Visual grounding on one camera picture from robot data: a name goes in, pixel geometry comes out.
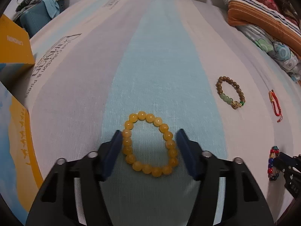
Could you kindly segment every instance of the bed sheet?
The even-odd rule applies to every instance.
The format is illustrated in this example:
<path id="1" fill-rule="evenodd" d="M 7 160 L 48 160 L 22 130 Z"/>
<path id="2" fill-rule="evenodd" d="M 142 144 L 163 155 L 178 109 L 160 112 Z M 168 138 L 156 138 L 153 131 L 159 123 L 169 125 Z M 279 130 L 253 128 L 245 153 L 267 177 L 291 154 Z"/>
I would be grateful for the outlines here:
<path id="1" fill-rule="evenodd" d="M 29 110 L 42 176 L 60 157 L 71 161 L 97 150 L 130 113 L 143 110 L 162 117 L 173 133 L 184 128 L 218 158 L 243 158 L 276 220 L 292 197 L 282 176 L 268 181 L 267 160 L 272 146 L 301 153 L 300 87 L 224 14 L 192 0 L 83 0 L 41 29 L 31 39 L 36 65 L 14 94 Z M 242 108 L 221 100 L 220 76 L 240 85 Z M 271 89 L 282 109 L 280 123 Z M 229 85 L 223 90 L 238 98 Z M 132 138 L 138 160 L 167 162 L 156 128 L 135 124 Z M 101 185 L 116 226 L 186 225 L 198 186 L 181 156 L 170 176 L 155 179 L 133 171 L 122 154 Z M 221 179 L 216 223 L 224 187 Z M 84 222 L 80 206 L 79 215 Z"/>

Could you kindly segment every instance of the yellow box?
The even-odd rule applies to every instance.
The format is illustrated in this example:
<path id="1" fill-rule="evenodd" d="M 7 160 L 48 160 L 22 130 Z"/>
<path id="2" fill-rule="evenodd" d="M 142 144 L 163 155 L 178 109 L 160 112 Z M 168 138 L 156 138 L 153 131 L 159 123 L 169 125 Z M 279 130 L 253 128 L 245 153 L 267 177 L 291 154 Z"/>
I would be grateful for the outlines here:
<path id="1" fill-rule="evenodd" d="M 6 87 L 34 66 L 28 33 L 4 14 L 0 18 L 0 81 Z"/>

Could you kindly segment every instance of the yellow bead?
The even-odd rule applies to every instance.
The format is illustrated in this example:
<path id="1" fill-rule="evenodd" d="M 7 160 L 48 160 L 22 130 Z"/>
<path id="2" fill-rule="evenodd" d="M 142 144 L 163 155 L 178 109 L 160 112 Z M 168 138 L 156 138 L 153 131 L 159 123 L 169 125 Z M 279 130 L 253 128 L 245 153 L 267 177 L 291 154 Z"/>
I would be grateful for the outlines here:
<path id="1" fill-rule="evenodd" d="M 132 113 L 128 116 L 129 121 L 131 121 L 132 123 L 135 123 L 138 120 L 138 115 L 135 113 Z"/>
<path id="2" fill-rule="evenodd" d="M 144 111 L 139 111 L 138 112 L 138 119 L 141 121 L 144 121 L 146 118 L 146 113 Z"/>
<path id="3" fill-rule="evenodd" d="M 124 146 L 131 146 L 131 144 L 132 144 L 131 138 L 123 138 L 122 144 Z"/>
<path id="4" fill-rule="evenodd" d="M 161 126 L 161 125 L 162 125 L 162 119 L 161 119 L 160 117 L 156 117 L 156 118 L 154 119 L 154 125 L 155 125 L 156 127 Z"/>
<path id="5" fill-rule="evenodd" d="M 173 169 L 169 165 L 162 167 L 162 172 L 164 175 L 169 175 L 169 174 L 171 174 L 172 171 L 173 171 Z"/>
<path id="6" fill-rule="evenodd" d="M 142 170 L 143 164 L 140 161 L 135 161 L 132 167 L 135 171 L 139 172 Z"/>
<path id="7" fill-rule="evenodd" d="M 123 136 L 124 138 L 129 138 L 129 137 L 131 136 L 131 131 L 130 131 L 129 129 L 124 129 L 124 130 L 122 131 L 122 136 Z"/>
<path id="8" fill-rule="evenodd" d="M 152 123 L 155 120 L 155 116 L 153 114 L 147 114 L 146 115 L 146 121 L 148 123 Z"/>
<path id="9" fill-rule="evenodd" d="M 168 150 L 168 155 L 171 158 L 175 158 L 178 155 L 178 151 L 176 149 L 170 149 L 170 150 Z"/>
<path id="10" fill-rule="evenodd" d="M 149 164 L 144 164 L 143 165 L 143 168 L 142 168 L 142 171 L 145 173 L 145 174 L 150 174 L 153 170 L 153 167 Z"/>
<path id="11" fill-rule="evenodd" d="M 166 141 L 165 143 L 166 148 L 168 149 L 174 149 L 176 147 L 176 142 L 171 140 Z"/>
<path id="12" fill-rule="evenodd" d="M 171 132 L 166 132 L 163 134 L 163 138 L 168 141 L 168 140 L 171 140 L 173 139 L 173 134 Z"/>
<path id="13" fill-rule="evenodd" d="M 131 121 L 126 121 L 126 122 L 124 123 L 124 128 L 125 128 L 125 129 L 132 130 L 133 127 L 134 127 L 134 124 L 133 124 Z"/>
<path id="14" fill-rule="evenodd" d="M 172 167 L 176 167 L 179 164 L 179 162 L 177 158 L 170 158 L 168 164 Z"/>
<path id="15" fill-rule="evenodd" d="M 160 132 L 162 133 L 166 133 L 168 131 L 169 127 L 167 124 L 163 123 L 161 124 L 161 126 L 159 127 Z"/>
<path id="16" fill-rule="evenodd" d="M 128 164 L 133 164 L 136 161 L 136 157 L 133 154 L 129 154 L 125 157 L 125 161 Z"/>
<path id="17" fill-rule="evenodd" d="M 129 155 L 133 153 L 133 148 L 131 146 L 124 146 L 122 149 L 122 153 L 125 155 Z"/>
<path id="18" fill-rule="evenodd" d="M 155 177 L 160 177 L 162 175 L 162 169 L 160 167 L 153 167 L 151 174 Z"/>

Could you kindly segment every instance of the pillow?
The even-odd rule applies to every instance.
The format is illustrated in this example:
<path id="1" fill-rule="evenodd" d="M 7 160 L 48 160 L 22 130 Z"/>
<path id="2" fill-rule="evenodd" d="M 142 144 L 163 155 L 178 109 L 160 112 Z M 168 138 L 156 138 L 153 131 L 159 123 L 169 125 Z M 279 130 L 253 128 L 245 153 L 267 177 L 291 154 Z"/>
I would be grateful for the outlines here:
<path id="1" fill-rule="evenodd" d="M 228 24 L 254 24 L 301 55 L 301 32 L 280 14 L 274 0 L 228 0 Z"/>

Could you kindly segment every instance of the beaded bracelet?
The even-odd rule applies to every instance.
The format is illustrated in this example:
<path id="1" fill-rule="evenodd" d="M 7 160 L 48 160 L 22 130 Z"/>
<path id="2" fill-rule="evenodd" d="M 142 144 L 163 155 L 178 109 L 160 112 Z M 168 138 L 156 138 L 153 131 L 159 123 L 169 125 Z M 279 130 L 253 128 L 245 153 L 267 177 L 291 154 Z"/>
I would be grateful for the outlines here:
<path id="1" fill-rule="evenodd" d="M 268 160 L 268 178 L 270 181 L 275 181 L 279 177 L 279 170 L 276 169 L 276 174 L 273 175 L 273 162 L 276 157 L 279 156 L 279 149 L 277 146 L 273 146 L 270 151 L 270 157 Z"/>
<path id="2" fill-rule="evenodd" d="M 239 95 L 240 102 L 233 101 L 232 98 L 229 98 L 226 94 L 223 93 L 222 82 L 228 82 L 230 85 L 232 85 L 235 88 L 236 92 Z M 243 92 L 239 88 L 239 85 L 236 82 L 234 82 L 233 80 L 231 80 L 229 77 L 221 76 L 218 79 L 215 86 L 216 86 L 216 90 L 217 90 L 217 93 L 219 94 L 220 98 L 222 100 L 224 100 L 227 104 L 231 105 L 233 109 L 236 110 L 238 107 L 243 106 L 244 103 L 246 102 L 246 100 L 243 96 Z"/>
<path id="3" fill-rule="evenodd" d="M 153 123 L 154 126 L 159 127 L 159 131 L 163 133 L 163 139 L 166 141 L 165 146 L 168 149 L 168 156 L 170 157 L 168 160 L 168 165 L 163 167 L 152 167 L 149 164 L 142 164 L 140 161 L 136 161 L 135 155 L 133 155 L 133 149 L 131 147 L 131 129 L 134 128 L 134 123 L 137 120 L 146 120 L 148 123 Z M 168 131 L 169 127 L 167 124 L 162 123 L 162 119 L 160 117 L 155 117 L 153 114 L 146 114 L 144 111 L 139 111 L 138 114 L 130 114 L 128 117 L 128 121 L 124 123 L 124 130 L 122 131 L 122 144 L 123 154 L 126 155 L 125 161 L 128 164 L 132 164 L 132 168 L 135 171 L 141 171 L 145 174 L 152 174 L 154 177 L 160 177 L 162 173 L 164 175 L 169 175 L 173 171 L 172 167 L 178 165 L 177 155 L 178 151 L 176 150 L 176 143 L 173 141 L 173 134 Z"/>

